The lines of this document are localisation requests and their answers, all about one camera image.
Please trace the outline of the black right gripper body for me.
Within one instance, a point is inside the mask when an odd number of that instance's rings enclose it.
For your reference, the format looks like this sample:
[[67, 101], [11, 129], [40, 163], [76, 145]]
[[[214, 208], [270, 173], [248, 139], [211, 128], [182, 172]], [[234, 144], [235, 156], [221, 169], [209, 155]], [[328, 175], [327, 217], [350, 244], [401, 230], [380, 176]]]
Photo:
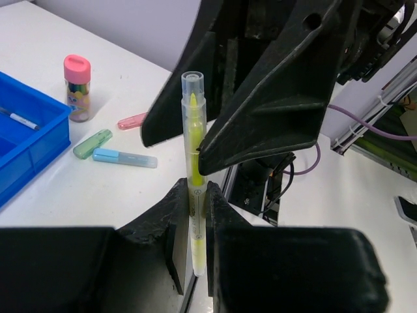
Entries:
[[410, 1], [247, 1], [244, 38], [344, 38], [337, 82], [369, 81], [408, 41]]

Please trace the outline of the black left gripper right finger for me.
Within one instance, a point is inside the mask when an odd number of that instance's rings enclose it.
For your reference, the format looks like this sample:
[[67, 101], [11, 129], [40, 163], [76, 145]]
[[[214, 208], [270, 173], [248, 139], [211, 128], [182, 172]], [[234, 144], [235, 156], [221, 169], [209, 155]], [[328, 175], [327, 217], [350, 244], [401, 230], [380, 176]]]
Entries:
[[386, 278], [352, 228], [253, 226], [209, 183], [208, 294], [215, 312], [384, 312]]

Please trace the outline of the dark blue pen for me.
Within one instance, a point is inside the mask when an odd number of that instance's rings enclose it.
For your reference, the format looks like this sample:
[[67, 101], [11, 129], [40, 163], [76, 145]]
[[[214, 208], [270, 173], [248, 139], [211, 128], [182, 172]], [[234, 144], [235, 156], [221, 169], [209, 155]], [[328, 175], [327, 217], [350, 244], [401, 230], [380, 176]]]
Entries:
[[10, 111], [2, 108], [2, 107], [0, 107], [0, 111], [1, 111], [2, 114], [9, 116], [11, 119], [19, 122], [20, 124], [23, 124], [23, 125], [29, 127], [30, 129], [40, 130], [39, 125], [37, 125], [36, 123], [34, 123], [34, 122], [16, 114], [16, 113], [12, 113], [12, 112], [10, 112]]

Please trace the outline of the yellow pen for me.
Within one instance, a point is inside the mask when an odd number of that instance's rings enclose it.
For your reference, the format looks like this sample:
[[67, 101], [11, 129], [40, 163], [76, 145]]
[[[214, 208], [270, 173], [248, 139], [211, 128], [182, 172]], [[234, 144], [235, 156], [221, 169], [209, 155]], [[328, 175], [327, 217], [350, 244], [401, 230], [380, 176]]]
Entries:
[[207, 178], [199, 172], [199, 146], [207, 133], [204, 75], [196, 71], [185, 72], [181, 76], [181, 84], [192, 266], [194, 275], [202, 276], [207, 266], [206, 212], [204, 209]]

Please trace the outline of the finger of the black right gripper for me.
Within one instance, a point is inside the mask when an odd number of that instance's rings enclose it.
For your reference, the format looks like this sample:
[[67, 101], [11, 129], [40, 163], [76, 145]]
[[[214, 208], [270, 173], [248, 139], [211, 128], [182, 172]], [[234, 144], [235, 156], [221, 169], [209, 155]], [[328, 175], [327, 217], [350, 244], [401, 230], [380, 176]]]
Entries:
[[182, 55], [155, 98], [141, 127], [145, 147], [183, 133], [182, 104], [191, 97], [207, 100], [207, 119], [217, 118], [231, 91], [225, 74], [236, 61], [231, 48], [244, 29], [247, 1], [201, 1]]
[[344, 36], [271, 42], [200, 146], [199, 170], [312, 147], [341, 65]]

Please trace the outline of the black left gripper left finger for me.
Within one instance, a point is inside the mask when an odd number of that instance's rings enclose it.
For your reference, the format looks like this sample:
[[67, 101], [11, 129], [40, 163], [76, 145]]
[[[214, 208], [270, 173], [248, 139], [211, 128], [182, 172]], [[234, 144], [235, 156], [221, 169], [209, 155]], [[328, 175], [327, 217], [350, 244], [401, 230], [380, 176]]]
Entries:
[[178, 312], [186, 289], [188, 188], [110, 227], [3, 228], [2, 312]]

